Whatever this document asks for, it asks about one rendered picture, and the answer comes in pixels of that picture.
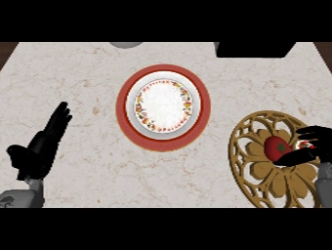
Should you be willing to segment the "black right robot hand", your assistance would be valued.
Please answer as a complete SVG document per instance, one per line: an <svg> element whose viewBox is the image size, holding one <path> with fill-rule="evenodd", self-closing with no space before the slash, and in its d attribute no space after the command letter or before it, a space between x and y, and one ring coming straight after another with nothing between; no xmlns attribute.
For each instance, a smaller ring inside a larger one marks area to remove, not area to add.
<svg viewBox="0 0 332 250"><path fill-rule="evenodd" d="M307 147L287 153L275 162L279 166L296 166L319 159L322 163L332 163L332 128L309 126L297 129L299 138L309 140L313 148Z"/></svg>

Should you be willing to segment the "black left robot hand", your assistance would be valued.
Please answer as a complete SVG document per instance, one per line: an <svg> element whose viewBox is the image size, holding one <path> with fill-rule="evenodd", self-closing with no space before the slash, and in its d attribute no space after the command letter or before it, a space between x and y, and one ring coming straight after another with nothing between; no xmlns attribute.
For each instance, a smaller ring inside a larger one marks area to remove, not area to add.
<svg viewBox="0 0 332 250"><path fill-rule="evenodd" d="M8 147L13 167L20 170L20 181L44 180L49 174L72 119L69 103L63 102L51 115L45 129L36 133L29 146L11 145Z"/></svg>

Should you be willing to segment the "gold openwork round placemat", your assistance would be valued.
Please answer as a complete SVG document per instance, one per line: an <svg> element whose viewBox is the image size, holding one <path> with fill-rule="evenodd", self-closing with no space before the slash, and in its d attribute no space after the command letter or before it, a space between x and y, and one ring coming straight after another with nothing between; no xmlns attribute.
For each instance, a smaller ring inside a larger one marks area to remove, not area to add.
<svg viewBox="0 0 332 250"><path fill-rule="evenodd" d="M281 111L262 110L238 122L229 143L229 162L238 187L256 207L321 208L316 193L319 159L278 166L265 152L271 137L282 139L279 152L300 145L297 129L306 124Z"/></svg>

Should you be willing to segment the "red-rimmed white floral plate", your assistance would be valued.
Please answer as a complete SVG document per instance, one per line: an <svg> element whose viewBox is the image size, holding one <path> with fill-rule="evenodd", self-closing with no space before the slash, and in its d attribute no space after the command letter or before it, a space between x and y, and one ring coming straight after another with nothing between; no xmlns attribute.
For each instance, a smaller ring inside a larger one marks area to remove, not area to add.
<svg viewBox="0 0 332 250"><path fill-rule="evenodd" d="M153 151L187 147L201 136L212 114L206 84L175 64L141 69L120 89L117 123L129 140Z"/></svg>

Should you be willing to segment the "black box appliance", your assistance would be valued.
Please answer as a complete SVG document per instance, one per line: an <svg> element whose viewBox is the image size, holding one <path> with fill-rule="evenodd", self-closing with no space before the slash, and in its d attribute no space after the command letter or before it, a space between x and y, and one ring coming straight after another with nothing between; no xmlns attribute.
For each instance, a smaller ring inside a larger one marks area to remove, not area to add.
<svg viewBox="0 0 332 250"><path fill-rule="evenodd" d="M217 42L219 58L284 58L296 42Z"/></svg>

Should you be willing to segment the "grey round object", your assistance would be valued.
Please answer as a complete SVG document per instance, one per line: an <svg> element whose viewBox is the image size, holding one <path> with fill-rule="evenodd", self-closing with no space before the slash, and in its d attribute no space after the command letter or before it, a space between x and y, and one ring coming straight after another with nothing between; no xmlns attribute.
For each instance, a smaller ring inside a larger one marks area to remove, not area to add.
<svg viewBox="0 0 332 250"><path fill-rule="evenodd" d="M144 42L110 42L110 44L119 49L131 49L138 47Z"/></svg>

